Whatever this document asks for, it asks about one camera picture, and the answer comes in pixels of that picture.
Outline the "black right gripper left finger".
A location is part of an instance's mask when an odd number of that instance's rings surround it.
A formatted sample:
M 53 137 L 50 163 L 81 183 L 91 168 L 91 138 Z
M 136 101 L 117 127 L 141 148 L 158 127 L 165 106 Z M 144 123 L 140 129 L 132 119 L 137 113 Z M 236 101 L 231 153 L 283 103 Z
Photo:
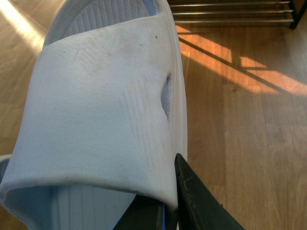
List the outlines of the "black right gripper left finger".
M 114 230 L 162 230 L 164 204 L 156 199 L 136 195 Z

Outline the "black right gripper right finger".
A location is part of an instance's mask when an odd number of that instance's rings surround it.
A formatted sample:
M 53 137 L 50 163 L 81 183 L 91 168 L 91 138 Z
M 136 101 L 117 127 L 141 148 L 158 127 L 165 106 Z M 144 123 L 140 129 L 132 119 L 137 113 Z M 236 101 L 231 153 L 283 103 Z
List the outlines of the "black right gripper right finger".
M 179 228 L 181 230 L 242 230 L 203 184 L 181 154 L 176 155 Z

